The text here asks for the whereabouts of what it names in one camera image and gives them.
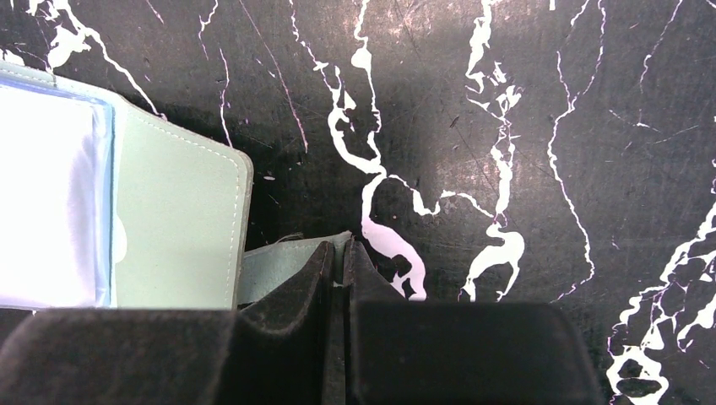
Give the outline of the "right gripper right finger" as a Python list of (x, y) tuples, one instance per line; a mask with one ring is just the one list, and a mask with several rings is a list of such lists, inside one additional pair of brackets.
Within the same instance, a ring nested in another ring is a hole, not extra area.
[(601, 404), (579, 330), (553, 305), (410, 301), (344, 249), (350, 404)]

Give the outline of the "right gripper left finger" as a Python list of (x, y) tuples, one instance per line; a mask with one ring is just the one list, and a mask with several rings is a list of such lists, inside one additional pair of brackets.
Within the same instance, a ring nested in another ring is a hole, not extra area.
[(240, 310), (49, 310), (1, 349), (4, 404), (317, 404), (334, 247)]

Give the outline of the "mint green card holder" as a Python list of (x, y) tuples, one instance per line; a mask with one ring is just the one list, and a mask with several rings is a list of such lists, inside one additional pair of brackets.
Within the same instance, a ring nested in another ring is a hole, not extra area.
[(245, 248), (243, 152), (119, 94), (1, 64), (1, 305), (231, 310), (319, 239)]

